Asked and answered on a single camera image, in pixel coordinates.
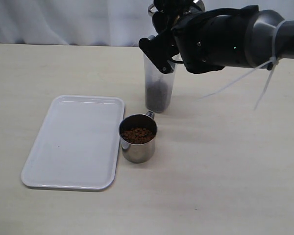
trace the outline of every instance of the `cup handle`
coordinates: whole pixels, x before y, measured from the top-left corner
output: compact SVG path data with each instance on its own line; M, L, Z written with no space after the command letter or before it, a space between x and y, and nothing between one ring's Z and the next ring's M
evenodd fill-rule
M152 111L148 111L148 112L146 113L146 115L147 115L148 117L150 117L151 119L154 119L154 118L155 118L155 113L152 112Z

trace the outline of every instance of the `table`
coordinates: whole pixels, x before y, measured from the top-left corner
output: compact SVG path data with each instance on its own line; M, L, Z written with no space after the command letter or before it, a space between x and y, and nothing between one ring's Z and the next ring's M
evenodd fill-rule
M144 113L133 47L0 45L0 235L294 235L294 60L199 99L247 69L179 66L153 158L119 156L103 192L32 190L20 173L52 100L117 96Z

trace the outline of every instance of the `white tray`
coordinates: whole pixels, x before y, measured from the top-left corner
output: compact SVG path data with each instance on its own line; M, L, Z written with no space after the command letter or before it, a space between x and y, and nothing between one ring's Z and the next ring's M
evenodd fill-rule
M47 113L21 179L31 188L102 190L112 184L124 102L63 95Z

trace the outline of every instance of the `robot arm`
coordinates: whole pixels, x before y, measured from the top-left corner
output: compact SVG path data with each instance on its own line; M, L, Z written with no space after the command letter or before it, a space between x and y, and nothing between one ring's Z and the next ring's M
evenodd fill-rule
M205 11L201 0L154 0L148 12L158 35L142 38L139 47L162 73L173 72L172 63L178 62L172 57L179 53L194 74L226 66L255 68L272 57L274 31L284 21L255 5ZM279 27L275 51L277 58L294 59L294 21Z

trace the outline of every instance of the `brown pellets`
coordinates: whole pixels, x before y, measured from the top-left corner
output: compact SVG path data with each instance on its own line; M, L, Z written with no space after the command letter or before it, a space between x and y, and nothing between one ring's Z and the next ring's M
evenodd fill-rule
M146 128L132 128L121 133L124 140L131 144L144 144L151 141L155 135Z

